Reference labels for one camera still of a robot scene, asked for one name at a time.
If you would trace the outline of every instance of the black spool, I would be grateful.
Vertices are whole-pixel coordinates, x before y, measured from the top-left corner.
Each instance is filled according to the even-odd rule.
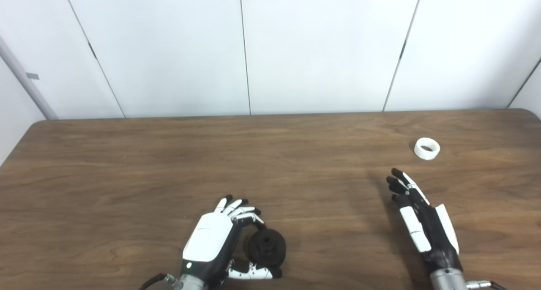
[[[278,231],[262,229],[248,241],[248,258],[261,267],[280,267],[286,259],[286,240]]]

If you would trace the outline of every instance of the black fingertip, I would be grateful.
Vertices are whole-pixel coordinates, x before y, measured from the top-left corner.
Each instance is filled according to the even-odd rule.
[[[385,178],[385,180],[387,181],[388,184],[393,184],[393,183],[398,182],[398,180],[396,180],[396,178],[391,177],[391,176],[387,176],[387,178]]]
[[[393,169],[391,170],[391,174],[393,174],[394,177],[402,180],[402,182],[404,182],[404,184],[406,184],[406,185],[410,184],[410,182],[406,179],[406,177],[404,177],[404,172],[403,171],[393,167]]]
[[[393,167],[391,169],[391,174],[393,174],[393,176],[396,177],[396,178],[402,178],[403,172],[401,170]]]
[[[269,272],[272,274],[273,279],[279,279],[282,277],[282,270],[279,268],[267,268]]]

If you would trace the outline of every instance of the white finger segment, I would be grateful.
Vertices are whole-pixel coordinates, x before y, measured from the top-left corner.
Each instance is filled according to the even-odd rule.
[[[271,271],[267,268],[256,269],[255,264],[250,263],[248,273],[242,273],[233,269],[229,270],[229,277],[232,279],[271,279]]]
[[[234,218],[237,219],[237,220],[245,219],[245,218],[251,218],[253,222],[257,221],[259,223],[265,224],[263,222],[263,220],[261,218],[259,218],[259,216],[256,215],[255,213],[243,213],[243,214],[235,216]]]
[[[423,225],[419,222],[419,219],[417,219],[417,215],[415,215],[413,208],[400,208],[400,215],[402,215],[402,218],[406,223],[406,227],[410,232],[411,239],[417,247],[417,250],[419,250],[419,252],[430,251],[432,246],[430,245],[429,240],[426,238],[425,232],[423,231]]]
[[[228,216],[233,217],[238,214],[247,213],[253,210],[255,210],[255,207],[239,207],[235,211],[232,211]]]
[[[229,213],[231,213],[232,211],[234,211],[236,208],[238,208],[238,206],[240,206],[242,203],[242,199],[237,199],[235,201],[233,201],[232,203],[230,203],[230,205],[228,205],[224,211],[222,213],[228,215]]]
[[[222,211],[224,210],[224,208],[226,207],[226,204],[227,204],[227,199],[226,198],[222,198],[220,199],[220,202],[218,202],[218,205],[216,206],[216,208],[214,209],[214,212],[218,212],[218,213],[222,213]]]

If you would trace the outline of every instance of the white tape roll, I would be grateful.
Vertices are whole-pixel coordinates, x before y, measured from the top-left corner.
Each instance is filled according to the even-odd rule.
[[[417,157],[423,160],[432,160],[438,155],[440,147],[438,142],[431,138],[421,138],[417,140],[417,143],[415,143],[415,148],[413,150],[415,151]]]

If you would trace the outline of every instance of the wooden table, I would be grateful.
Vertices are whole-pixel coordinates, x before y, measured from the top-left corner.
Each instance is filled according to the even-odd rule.
[[[412,152],[424,136],[434,161]],[[519,109],[36,123],[0,169],[0,285],[135,290],[178,274],[195,223],[231,193],[288,250],[284,278],[224,290],[431,289],[391,167],[445,202],[467,279],[541,288],[541,123]]]

